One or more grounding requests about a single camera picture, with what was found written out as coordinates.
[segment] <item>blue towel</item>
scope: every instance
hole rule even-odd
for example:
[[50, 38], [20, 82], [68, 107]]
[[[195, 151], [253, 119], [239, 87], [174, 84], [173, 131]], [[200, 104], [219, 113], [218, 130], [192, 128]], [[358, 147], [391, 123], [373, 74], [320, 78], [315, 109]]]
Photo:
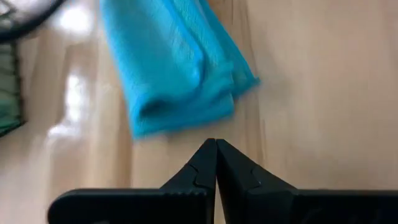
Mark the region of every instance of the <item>blue towel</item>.
[[133, 138], [233, 114], [258, 83], [206, 0], [101, 0]]

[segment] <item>wooden floor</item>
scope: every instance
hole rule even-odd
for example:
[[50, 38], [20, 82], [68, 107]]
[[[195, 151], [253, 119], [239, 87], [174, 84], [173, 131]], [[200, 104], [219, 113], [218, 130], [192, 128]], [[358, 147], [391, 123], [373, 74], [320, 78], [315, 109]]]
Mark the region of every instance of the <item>wooden floor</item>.
[[398, 189], [398, 1], [210, 0], [262, 85], [232, 120], [136, 142], [97, 2], [21, 45], [29, 122], [0, 139], [0, 223], [45, 223], [77, 187], [160, 187], [206, 138], [297, 187]]

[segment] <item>folded towel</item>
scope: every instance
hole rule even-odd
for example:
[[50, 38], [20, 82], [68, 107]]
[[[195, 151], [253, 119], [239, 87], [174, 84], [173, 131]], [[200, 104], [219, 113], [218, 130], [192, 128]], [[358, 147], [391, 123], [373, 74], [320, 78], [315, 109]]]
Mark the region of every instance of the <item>folded towel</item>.
[[206, 0], [101, 0], [133, 137], [233, 114], [258, 82]]

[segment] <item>wood grain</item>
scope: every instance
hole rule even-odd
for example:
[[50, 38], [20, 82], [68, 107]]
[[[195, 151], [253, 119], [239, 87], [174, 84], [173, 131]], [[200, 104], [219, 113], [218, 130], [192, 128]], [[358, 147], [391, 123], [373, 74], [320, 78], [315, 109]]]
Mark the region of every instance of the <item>wood grain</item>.
[[0, 139], [0, 223], [45, 223], [78, 187], [159, 187], [206, 138], [297, 187], [398, 189], [398, 2], [209, 2], [262, 84], [231, 120], [181, 133], [131, 141], [97, 1], [21, 42], [29, 122]]

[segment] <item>blue cloth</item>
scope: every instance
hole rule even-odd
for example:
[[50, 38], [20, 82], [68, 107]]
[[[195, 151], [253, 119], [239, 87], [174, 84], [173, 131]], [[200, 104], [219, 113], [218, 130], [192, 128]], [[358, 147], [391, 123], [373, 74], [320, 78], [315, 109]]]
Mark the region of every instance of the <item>blue cloth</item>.
[[206, 0], [101, 0], [133, 138], [233, 114], [258, 83]]

